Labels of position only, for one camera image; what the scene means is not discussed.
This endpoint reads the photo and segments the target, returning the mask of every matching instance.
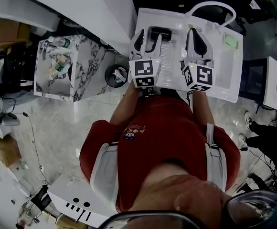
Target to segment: light green soap bar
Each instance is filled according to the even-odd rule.
[[[238,49],[238,40],[230,34],[224,34],[224,44],[234,49]]]

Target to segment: white sneaker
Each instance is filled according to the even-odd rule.
[[[252,124],[252,117],[249,111],[245,112],[245,127],[250,129],[250,125]]]
[[[238,140],[239,140],[242,144],[247,145],[247,138],[246,138],[246,136],[245,136],[244,134],[239,134],[239,135],[238,135]]]

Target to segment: red t-shirt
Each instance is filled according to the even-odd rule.
[[[118,141],[116,206],[127,211],[151,169],[167,160],[180,161],[191,175],[206,180],[205,134],[206,127],[195,123],[185,102],[163,96],[139,99],[126,129],[105,120],[93,123],[81,149],[80,166],[90,180],[102,144]],[[236,179],[240,153],[223,129],[215,127],[213,139],[225,153],[228,189]]]

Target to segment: white wall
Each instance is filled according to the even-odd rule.
[[[0,225],[2,229],[15,229],[17,222],[17,216],[21,205],[26,201],[26,197],[19,192],[19,190],[13,188],[13,179],[7,173],[6,167],[0,162]],[[55,219],[50,217],[48,223],[39,217],[40,223],[33,225],[31,229],[56,229]]]
[[[23,22],[47,31],[56,31],[59,18],[29,0],[0,0],[0,18]]]
[[[109,43],[119,53],[128,54],[136,13],[132,0],[37,0]]]

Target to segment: cartoon graphic on shirt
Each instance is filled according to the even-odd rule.
[[[145,131],[145,126],[141,127],[138,125],[130,125],[124,131],[124,139],[125,140],[133,140],[135,138],[135,134],[142,134]]]

